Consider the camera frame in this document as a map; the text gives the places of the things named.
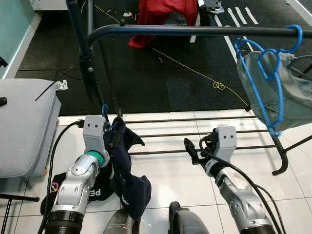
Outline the navy blue t-shirt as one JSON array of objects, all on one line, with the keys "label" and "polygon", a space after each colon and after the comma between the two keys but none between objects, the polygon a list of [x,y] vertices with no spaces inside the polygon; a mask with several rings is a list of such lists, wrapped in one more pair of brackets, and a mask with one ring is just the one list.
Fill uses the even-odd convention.
[{"label": "navy blue t-shirt", "polygon": [[114,119],[111,130],[105,132],[103,137],[107,152],[111,156],[111,189],[120,199],[120,204],[129,217],[140,220],[150,202],[152,186],[147,176],[138,177],[131,173],[132,158],[129,150],[134,145],[145,146],[145,143],[120,117]]}]

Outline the blue plastic hanger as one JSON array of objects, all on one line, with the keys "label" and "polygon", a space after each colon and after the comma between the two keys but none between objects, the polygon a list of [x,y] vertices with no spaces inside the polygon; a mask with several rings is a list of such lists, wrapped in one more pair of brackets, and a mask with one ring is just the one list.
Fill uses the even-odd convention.
[{"label": "blue plastic hanger", "polygon": [[[290,64],[305,31],[300,25],[285,28],[241,27],[241,35],[234,40],[236,68],[255,116],[267,127],[272,137],[279,137],[287,123],[287,85],[294,83]],[[286,48],[263,47],[252,40],[257,37],[294,38],[294,45]]]},{"label": "blue plastic hanger", "polygon": [[103,118],[105,119],[105,126],[107,127],[107,129],[109,131],[113,131],[116,129],[118,121],[116,121],[116,119],[110,121],[108,118],[108,110],[109,110],[109,106],[107,103],[103,103],[102,107],[101,107],[101,115],[103,116]]}]

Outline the black hanger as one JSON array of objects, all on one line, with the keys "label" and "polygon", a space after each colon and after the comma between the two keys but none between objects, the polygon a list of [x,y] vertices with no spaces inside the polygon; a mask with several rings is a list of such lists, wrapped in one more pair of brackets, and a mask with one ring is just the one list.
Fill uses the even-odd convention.
[{"label": "black hanger", "polygon": [[312,59],[312,55],[294,57],[294,59],[290,62],[290,64],[287,65],[287,69],[289,69],[290,72],[293,73],[294,76],[296,76],[297,78],[312,81],[312,76],[308,75],[308,72],[312,71],[312,63],[310,63],[310,65],[303,72],[293,67],[295,62],[301,59]]}]

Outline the robot right leg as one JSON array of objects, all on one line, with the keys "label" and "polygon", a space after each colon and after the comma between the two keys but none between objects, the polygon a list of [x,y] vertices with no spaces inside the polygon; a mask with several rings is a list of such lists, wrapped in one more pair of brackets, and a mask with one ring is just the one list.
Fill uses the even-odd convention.
[{"label": "robot right leg", "polygon": [[178,201],[169,205],[168,234],[210,234],[201,218],[191,210],[181,207]]}]

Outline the robot leg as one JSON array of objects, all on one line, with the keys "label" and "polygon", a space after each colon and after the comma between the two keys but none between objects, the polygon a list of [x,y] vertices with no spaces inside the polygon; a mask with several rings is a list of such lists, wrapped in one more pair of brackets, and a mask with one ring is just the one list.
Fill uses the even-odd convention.
[{"label": "robot leg", "polygon": [[178,201],[169,205],[168,234],[210,234],[201,218],[191,210],[181,207]]},{"label": "robot leg", "polygon": [[134,220],[124,209],[116,211],[102,234],[139,234],[140,221]]}]

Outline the grey-green garment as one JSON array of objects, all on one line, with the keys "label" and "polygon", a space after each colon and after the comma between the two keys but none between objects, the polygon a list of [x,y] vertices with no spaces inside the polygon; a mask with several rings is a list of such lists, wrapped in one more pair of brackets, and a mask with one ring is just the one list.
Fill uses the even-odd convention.
[{"label": "grey-green garment", "polygon": [[311,81],[298,78],[288,68],[290,53],[252,51],[239,58],[237,73],[254,115],[272,132],[281,132],[312,122]]}]

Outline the black Petronas garment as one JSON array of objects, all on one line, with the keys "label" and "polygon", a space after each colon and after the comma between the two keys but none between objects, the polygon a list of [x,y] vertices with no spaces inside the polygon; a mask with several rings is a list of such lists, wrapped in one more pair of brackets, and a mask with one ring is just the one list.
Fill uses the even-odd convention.
[{"label": "black Petronas garment", "polygon": [[[49,211],[52,208],[54,201],[56,200],[60,185],[66,179],[66,174],[67,173],[61,173],[53,177],[50,192],[47,196],[45,196],[40,205],[41,215],[45,214],[46,211]],[[98,174],[94,186],[90,189],[89,201],[104,201],[114,193],[114,190],[110,185],[111,176],[112,169],[104,169],[102,172],[100,172],[100,174]]]}]

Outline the robot left leg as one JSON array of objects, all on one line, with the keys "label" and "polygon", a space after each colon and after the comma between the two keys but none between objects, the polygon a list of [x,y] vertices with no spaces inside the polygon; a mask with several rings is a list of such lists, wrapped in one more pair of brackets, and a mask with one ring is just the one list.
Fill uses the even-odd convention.
[{"label": "robot left leg", "polygon": [[102,234],[139,234],[140,221],[134,220],[124,209],[116,211]]}]

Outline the black metal clothes rack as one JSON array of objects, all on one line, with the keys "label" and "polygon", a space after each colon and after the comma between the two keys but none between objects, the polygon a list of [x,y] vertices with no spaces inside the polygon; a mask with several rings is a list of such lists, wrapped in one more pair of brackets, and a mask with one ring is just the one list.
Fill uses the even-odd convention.
[{"label": "black metal clothes rack", "polygon": [[[140,35],[176,35],[176,36],[258,36],[258,37],[288,37],[288,38],[312,38],[312,31],[302,31],[297,33],[296,29],[287,27],[279,28],[258,28],[258,27],[215,27],[215,26],[187,26],[187,25],[103,25],[91,33],[86,34],[87,44],[91,47],[96,41],[109,34],[140,34]],[[95,88],[101,106],[105,101],[102,92],[98,87],[98,81],[92,72]]]}]

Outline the red shirt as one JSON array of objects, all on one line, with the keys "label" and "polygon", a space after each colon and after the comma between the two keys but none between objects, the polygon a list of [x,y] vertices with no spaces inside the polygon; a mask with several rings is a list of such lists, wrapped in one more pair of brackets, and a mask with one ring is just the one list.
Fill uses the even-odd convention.
[{"label": "red shirt", "polygon": [[188,25],[196,25],[197,0],[139,0],[139,25],[164,25],[172,13],[185,16]]}]

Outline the black stand pole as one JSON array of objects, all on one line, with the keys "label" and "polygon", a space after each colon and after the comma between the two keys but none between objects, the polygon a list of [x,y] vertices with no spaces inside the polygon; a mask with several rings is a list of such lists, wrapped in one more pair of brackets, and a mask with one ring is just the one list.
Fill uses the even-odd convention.
[{"label": "black stand pole", "polygon": [[92,72],[88,69],[91,67],[92,51],[87,44],[87,36],[83,31],[82,23],[78,11],[78,0],[65,0],[68,9],[70,21],[74,31],[76,32],[79,46],[79,70],[84,84],[85,92],[89,102],[98,100],[98,95],[95,90],[97,83],[94,81]]}]

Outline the thin black rod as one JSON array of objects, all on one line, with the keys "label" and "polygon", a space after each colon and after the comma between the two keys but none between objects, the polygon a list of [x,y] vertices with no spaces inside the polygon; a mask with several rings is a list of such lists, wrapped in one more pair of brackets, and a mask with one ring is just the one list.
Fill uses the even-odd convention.
[{"label": "thin black rod", "polygon": [[35,101],[37,101],[43,94],[45,94],[45,92],[47,92],[51,87],[53,87],[57,81],[59,81],[63,76],[69,76],[70,78],[76,79],[76,80],[83,80],[82,78],[75,78],[71,75],[67,75],[68,72],[70,72],[76,65],[80,65],[80,63],[84,61],[84,59],[80,59],[77,63],[75,63],[74,65],[72,65],[71,67],[69,67],[69,69],[65,70],[64,72],[62,72],[62,74],[60,76],[55,76],[55,78],[53,79],[53,82],[51,84],[49,84],[44,91],[42,91],[40,93],[40,95],[35,99]]}]

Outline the grey upholstered ottoman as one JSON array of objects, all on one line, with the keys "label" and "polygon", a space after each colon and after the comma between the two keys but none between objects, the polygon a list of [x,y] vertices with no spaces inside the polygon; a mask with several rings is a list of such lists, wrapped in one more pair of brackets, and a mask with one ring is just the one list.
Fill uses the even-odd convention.
[{"label": "grey upholstered ottoman", "polygon": [[52,149],[61,102],[53,82],[0,79],[0,178],[42,176]]}]

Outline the black folding chair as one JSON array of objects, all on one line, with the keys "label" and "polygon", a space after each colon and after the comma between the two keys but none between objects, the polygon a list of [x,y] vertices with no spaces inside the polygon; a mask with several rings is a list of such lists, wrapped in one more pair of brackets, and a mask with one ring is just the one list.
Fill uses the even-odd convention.
[{"label": "black folding chair", "polygon": [[22,195],[9,195],[9,194],[1,194],[0,199],[7,200],[6,212],[3,218],[2,227],[0,228],[0,234],[5,234],[7,222],[9,218],[9,213],[11,209],[11,203],[13,200],[21,200],[21,201],[40,201],[39,197],[31,197],[31,196],[22,196]]}]

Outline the white cabinet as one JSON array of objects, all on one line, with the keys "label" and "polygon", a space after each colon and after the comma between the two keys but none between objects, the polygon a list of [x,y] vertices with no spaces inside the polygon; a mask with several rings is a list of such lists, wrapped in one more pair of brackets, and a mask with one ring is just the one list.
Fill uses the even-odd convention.
[{"label": "white cabinet", "polygon": [[67,10],[66,0],[29,0],[34,11]]}]

